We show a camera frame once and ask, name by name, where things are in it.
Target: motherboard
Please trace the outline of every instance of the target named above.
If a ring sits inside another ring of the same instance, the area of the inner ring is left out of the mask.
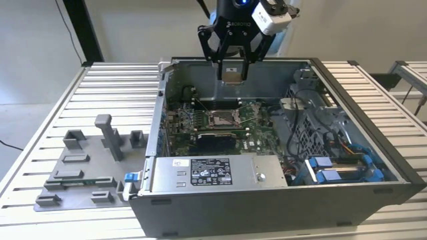
[[[174,104],[167,115],[171,156],[282,156],[269,113],[273,107],[257,100]]]

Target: gray 3d-printed holder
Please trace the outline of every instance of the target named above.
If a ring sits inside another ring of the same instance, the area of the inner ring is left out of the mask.
[[[95,126],[103,136],[86,136],[79,129],[67,132],[66,148],[35,201],[36,212],[130,206],[123,180],[145,167],[147,138],[138,129],[121,135],[111,122],[110,114],[98,115]]]

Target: white wall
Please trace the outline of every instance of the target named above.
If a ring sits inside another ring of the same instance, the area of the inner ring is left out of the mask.
[[[202,55],[197,0],[86,2],[107,61]],[[289,56],[357,60],[375,72],[426,61],[427,0],[302,0],[301,8]],[[0,104],[55,102],[81,65],[55,1],[0,0],[0,34]]]
[[[387,72],[397,60],[427,60],[427,0],[302,0],[287,55],[357,60]]]
[[[202,56],[198,26],[209,19],[197,0],[87,0],[107,61],[159,62]],[[217,0],[205,0],[213,10]]]
[[[0,104],[52,103],[81,63],[54,0],[0,0]]]

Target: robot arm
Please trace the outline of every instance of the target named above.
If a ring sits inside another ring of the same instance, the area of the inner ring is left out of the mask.
[[[277,33],[289,26],[298,13],[299,9],[287,5],[285,0],[218,0],[215,22],[199,26],[198,36],[206,60],[218,64],[219,80],[223,80],[223,60],[233,48],[241,50],[241,78],[247,79],[250,64],[263,61]]]

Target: aluminum table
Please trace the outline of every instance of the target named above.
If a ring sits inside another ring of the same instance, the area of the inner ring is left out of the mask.
[[[361,66],[346,61],[323,63],[427,181],[426,126]],[[149,133],[158,85],[157,63],[95,63],[81,69],[0,183],[0,237],[149,239],[131,207],[35,212],[34,203],[63,152],[62,139],[67,130],[79,128],[86,135],[102,135],[94,126],[95,117],[109,113],[121,133],[129,134],[135,129]],[[358,227],[190,239],[427,239],[427,189],[405,204],[383,207]]]

